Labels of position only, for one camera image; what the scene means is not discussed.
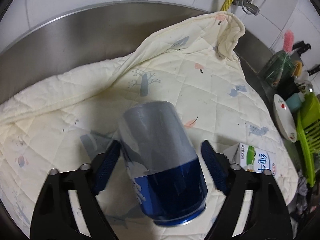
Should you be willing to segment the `lime green dish rack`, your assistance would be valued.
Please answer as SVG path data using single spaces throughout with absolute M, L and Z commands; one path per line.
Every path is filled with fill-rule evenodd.
M 313 187 L 316 182 L 314 156 L 319 154 L 319 100 L 314 93 L 305 96 L 298 110 L 297 134 L 304 157 L 305 177 Z

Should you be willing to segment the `white milk carton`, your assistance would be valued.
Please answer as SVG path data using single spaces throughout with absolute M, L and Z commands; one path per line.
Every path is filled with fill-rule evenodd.
M 277 156 L 273 152 L 239 142 L 222 152 L 230 163 L 239 164 L 245 171 L 263 173 L 270 170 L 277 177 Z

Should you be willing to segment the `blue white tin can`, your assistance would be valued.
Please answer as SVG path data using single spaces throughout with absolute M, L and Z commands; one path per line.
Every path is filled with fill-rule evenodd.
M 172 103 L 128 109 L 118 132 L 140 208 L 156 225 L 185 224 L 205 210 L 208 190 L 200 161 Z

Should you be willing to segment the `white shallow bowl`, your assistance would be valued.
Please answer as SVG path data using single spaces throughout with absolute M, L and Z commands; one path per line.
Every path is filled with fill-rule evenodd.
M 273 111 L 281 135 L 290 142 L 297 141 L 297 131 L 293 116 L 286 102 L 278 94 L 273 96 Z

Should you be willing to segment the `grey knitted work glove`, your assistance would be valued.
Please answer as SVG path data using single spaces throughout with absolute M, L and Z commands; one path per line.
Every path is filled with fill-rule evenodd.
M 291 203 L 288 205 L 289 213 L 297 212 L 299 215 L 303 213 L 308 207 L 306 200 L 308 194 L 307 179 L 301 172 L 298 172 L 298 186 L 295 196 Z

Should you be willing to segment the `pink bottle brush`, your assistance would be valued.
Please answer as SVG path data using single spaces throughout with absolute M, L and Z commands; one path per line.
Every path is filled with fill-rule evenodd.
M 284 34 L 284 44 L 283 44 L 283 51 L 285 51 L 285 53 L 287 54 L 291 53 L 294 40 L 295 40 L 294 33 L 291 30 L 287 30 Z

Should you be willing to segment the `cream quilted cloth mat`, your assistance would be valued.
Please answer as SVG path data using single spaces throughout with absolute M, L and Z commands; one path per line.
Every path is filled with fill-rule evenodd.
M 174 105 L 196 151 L 239 142 L 276 154 L 286 203 L 298 174 L 269 111 L 246 82 L 234 48 L 246 32 L 230 12 L 190 18 L 157 31 L 131 54 L 53 75 L 1 105 L 1 200 L 29 236 L 41 187 L 52 168 L 77 169 L 116 139 L 117 121 L 148 101 Z

